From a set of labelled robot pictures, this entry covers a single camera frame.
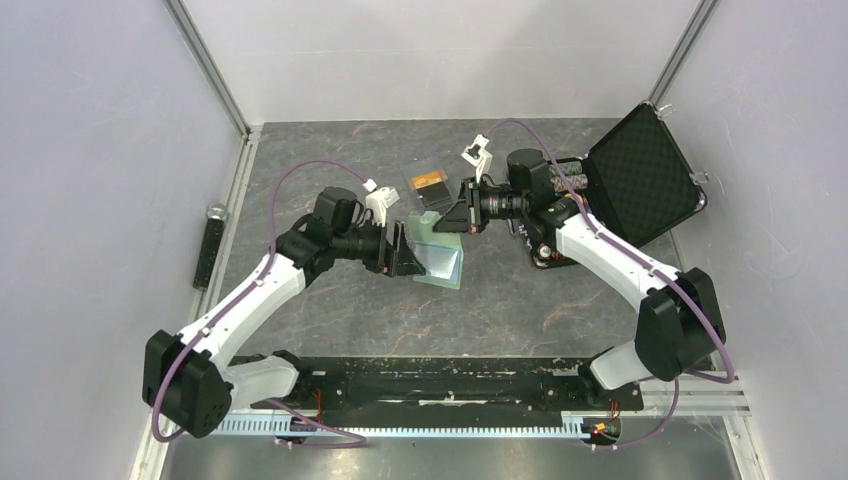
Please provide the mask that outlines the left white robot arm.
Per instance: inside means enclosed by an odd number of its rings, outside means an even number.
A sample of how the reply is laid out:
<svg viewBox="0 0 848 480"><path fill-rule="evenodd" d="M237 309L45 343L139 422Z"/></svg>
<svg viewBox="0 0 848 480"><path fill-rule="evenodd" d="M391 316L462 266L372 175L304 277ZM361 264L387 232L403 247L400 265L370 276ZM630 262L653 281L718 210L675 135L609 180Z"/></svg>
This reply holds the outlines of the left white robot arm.
<svg viewBox="0 0 848 480"><path fill-rule="evenodd" d="M404 223L387 224L398 200L393 187L375 187L363 200L344 188L325 188L312 212L273 237L267 254L236 290L179 332L152 335L145 345L142 398L151 408L154 437L160 442L176 437L162 432L163 418L176 425L177 434L202 438L235 409L273 400L306 405L314 381L292 355L232 361L275 311L339 260L359 261L387 277L424 274Z"/></svg>

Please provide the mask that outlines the green leather card holder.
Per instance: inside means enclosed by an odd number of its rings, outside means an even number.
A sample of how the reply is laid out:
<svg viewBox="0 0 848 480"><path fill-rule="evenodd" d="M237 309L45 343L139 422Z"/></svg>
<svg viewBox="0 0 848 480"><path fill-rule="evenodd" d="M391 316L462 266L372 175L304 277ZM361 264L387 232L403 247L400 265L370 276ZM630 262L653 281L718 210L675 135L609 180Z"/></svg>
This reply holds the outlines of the green leather card holder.
<svg viewBox="0 0 848 480"><path fill-rule="evenodd" d="M434 227L442 216L436 211L407 217L407 237L425 272L413 276L418 283L458 290L461 286L464 250L460 235L440 233Z"/></svg>

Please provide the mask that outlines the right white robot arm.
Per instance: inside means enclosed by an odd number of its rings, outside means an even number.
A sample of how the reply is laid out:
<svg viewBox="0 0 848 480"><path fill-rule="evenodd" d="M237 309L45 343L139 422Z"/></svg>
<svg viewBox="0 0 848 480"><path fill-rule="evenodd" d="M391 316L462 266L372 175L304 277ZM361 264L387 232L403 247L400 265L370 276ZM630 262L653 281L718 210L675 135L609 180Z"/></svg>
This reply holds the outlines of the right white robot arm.
<svg viewBox="0 0 848 480"><path fill-rule="evenodd" d="M505 184L492 183L492 156L483 145L467 147L462 156L475 174L462 182L435 231L479 234L492 220L517 220L533 242L588 268L638 315L633 340L580 367L577 392L585 405L602 408L620 387L649 377L672 381L712 353L725 353L723 320L707 273L681 272L651 258L603 227L580 197L556 193L539 150L514 152Z"/></svg>

